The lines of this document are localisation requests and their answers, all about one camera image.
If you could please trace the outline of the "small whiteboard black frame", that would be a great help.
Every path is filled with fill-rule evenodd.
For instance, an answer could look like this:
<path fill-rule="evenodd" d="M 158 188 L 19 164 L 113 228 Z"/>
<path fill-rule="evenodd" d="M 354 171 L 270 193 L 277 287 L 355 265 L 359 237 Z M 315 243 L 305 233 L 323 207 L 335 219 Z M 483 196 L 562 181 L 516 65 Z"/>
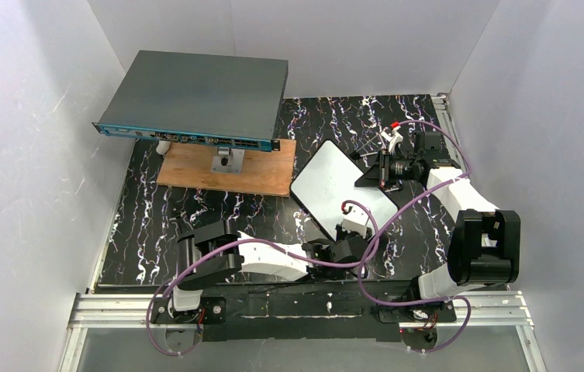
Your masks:
<path fill-rule="evenodd" d="M 378 226 L 383 226 L 399 210 L 380 188 L 357 188 L 363 175 L 356 163 L 331 139 L 325 140 L 302 168 L 290 190 L 293 198 L 312 217 L 326 236 L 335 239 L 341 223 L 341 205 L 346 200 L 368 208 Z"/>

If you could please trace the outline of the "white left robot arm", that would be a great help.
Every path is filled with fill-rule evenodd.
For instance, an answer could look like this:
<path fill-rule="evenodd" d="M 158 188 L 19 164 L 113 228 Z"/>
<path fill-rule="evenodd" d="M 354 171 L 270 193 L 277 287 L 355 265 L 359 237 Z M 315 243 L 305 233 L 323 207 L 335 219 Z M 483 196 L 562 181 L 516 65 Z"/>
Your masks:
<path fill-rule="evenodd" d="M 238 273 L 262 274 L 285 281 L 340 280 L 352 272 L 364 256 L 369 228 L 337 226 L 337 239 L 308 243 L 263 243 L 237 229 L 234 222 L 220 220 L 189 232 L 177 240 L 176 276 L 163 293 L 176 312 L 200 307 L 202 293 Z"/>

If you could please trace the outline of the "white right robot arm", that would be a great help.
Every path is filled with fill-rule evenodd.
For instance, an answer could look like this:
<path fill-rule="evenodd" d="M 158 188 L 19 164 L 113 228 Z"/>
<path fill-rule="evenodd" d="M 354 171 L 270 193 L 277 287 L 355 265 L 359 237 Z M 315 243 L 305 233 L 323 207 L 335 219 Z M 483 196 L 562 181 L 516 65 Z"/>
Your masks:
<path fill-rule="evenodd" d="M 416 131 L 411 152 L 379 151 L 354 183 L 357 188 L 386 188 L 395 181 L 418 182 L 454 220 L 446 262 L 412 279 L 403 301 L 453 298 L 463 291 L 510 284 L 520 272 L 519 215 L 483 198 L 441 144 L 440 133 Z"/>

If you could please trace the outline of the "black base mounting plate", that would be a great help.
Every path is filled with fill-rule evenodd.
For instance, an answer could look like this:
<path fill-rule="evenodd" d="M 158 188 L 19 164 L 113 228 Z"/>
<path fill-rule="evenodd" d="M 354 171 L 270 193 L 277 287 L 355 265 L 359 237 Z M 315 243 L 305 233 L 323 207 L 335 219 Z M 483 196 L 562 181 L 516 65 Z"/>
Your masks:
<path fill-rule="evenodd" d="M 355 281 L 220 284 L 199 305 L 176 311 L 157 298 L 153 325 L 201 326 L 205 342 L 242 339 L 375 339 L 398 342 L 401 328 L 455 323 L 454 305 L 390 308 L 365 298 Z"/>

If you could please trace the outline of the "plywood board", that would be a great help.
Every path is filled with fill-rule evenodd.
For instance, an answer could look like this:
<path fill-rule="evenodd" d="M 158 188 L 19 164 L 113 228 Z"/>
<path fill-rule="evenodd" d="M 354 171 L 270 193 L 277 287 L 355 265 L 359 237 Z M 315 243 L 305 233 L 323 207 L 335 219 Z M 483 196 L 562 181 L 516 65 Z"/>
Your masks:
<path fill-rule="evenodd" d="M 288 197 L 296 141 L 280 139 L 280 150 L 245 150 L 240 174 L 211 171 L 218 147 L 173 143 L 157 176 L 159 185 Z"/>

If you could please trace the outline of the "aluminium right side rail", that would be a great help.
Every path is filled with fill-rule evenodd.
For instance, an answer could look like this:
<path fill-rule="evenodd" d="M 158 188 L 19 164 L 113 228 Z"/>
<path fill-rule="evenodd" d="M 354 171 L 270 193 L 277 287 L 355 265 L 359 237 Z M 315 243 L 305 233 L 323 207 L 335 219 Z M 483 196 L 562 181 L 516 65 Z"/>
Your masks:
<path fill-rule="evenodd" d="M 454 122 L 449 111 L 448 96 L 445 93 L 438 93 L 431 95 L 431 101 L 436 112 L 437 121 L 440 127 L 452 138 L 456 144 L 453 144 L 449 139 L 446 140 L 446 146 L 451 157 L 461 166 L 464 171 L 469 170 L 469 166 L 464 161 L 463 156 L 458 149 L 460 143 L 458 141 L 457 133 L 454 127 Z"/>

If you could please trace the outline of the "grey metal bracket stand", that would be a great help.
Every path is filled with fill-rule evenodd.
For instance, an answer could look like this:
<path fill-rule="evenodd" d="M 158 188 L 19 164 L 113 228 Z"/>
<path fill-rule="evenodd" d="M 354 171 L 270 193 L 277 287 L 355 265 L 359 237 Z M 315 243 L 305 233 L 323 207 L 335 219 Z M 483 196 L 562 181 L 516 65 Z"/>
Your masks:
<path fill-rule="evenodd" d="M 243 167 L 245 150 L 218 147 L 213 158 L 211 171 L 222 174 L 240 174 Z"/>

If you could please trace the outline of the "grey network switch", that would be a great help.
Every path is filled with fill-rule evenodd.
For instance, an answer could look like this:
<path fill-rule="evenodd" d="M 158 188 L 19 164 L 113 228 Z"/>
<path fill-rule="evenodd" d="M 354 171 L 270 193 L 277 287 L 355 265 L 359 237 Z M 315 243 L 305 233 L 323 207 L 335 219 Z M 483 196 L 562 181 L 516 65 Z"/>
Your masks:
<path fill-rule="evenodd" d="M 106 136 L 278 151 L 287 60 L 141 50 L 95 129 Z"/>

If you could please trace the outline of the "aluminium front frame rail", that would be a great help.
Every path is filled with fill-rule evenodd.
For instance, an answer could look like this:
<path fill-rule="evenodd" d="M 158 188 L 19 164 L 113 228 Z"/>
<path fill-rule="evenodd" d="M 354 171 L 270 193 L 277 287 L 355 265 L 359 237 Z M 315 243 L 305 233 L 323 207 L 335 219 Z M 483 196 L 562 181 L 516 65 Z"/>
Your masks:
<path fill-rule="evenodd" d="M 530 371 L 546 371 L 534 322 L 521 291 L 475 291 L 470 326 L 513 326 Z M 149 294 L 79 294 L 74 300 L 59 371 L 76 371 L 89 329 L 143 329 Z"/>

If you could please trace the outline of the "white cylinder switch foot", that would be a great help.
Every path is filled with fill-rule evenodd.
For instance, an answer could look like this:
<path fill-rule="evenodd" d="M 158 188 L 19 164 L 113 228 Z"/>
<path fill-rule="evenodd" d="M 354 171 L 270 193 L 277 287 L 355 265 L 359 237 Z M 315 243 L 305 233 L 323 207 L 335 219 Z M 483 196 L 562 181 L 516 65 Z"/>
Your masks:
<path fill-rule="evenodd" d="M 170 145 L 170 142 L 161 140 L 158 142 L 155 150 L 160 156 L 165 156 L 170 148 Z"/>

